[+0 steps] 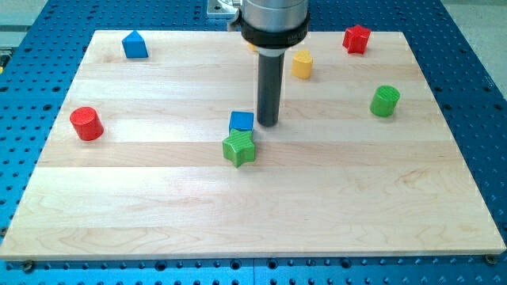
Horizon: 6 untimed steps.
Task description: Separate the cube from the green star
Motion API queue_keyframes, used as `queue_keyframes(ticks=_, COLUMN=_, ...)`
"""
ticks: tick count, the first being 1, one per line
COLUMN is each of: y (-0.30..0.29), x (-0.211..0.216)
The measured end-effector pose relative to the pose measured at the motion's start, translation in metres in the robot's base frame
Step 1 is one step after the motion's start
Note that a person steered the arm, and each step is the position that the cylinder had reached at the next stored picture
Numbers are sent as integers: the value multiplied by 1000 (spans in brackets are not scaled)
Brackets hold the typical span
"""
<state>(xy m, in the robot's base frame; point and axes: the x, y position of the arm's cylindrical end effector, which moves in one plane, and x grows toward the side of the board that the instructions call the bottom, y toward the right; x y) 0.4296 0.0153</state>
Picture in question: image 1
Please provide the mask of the small yellow block behind arm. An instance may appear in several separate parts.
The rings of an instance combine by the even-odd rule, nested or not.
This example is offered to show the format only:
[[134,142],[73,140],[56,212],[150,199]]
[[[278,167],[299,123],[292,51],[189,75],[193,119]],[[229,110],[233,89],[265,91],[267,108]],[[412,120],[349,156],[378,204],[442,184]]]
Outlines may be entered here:
[[249,47],[249,49],[250,49],[251,51],[257,51],[257,47],[256,47],[255,45],[253,45],[253,44],[251,44],[251,43],[248,43],[248,44],[247,44],[247,46]]

